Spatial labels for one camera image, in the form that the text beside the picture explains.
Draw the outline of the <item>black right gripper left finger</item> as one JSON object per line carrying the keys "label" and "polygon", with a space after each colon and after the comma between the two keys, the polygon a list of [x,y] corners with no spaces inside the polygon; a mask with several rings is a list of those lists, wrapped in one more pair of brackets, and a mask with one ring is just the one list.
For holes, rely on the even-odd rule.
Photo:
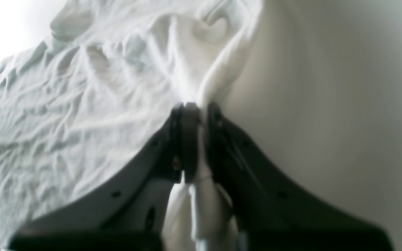
{"label": "black right gripper left finger", "polygon": [[25,224],[12,251],[163,251],[174,184],[198,165],[199,108],[178,103],[164,125],[116,175],[80,199]]}

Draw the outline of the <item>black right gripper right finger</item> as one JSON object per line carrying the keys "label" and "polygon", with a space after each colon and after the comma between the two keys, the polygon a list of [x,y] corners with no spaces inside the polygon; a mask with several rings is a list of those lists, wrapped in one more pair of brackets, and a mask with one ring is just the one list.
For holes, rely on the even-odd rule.
{"label": "black right gripper right finger", "polygon": [[385,232],[296,184],[253,140],[208,106],[208,162],[232,202],[238,251],[392,251]]}

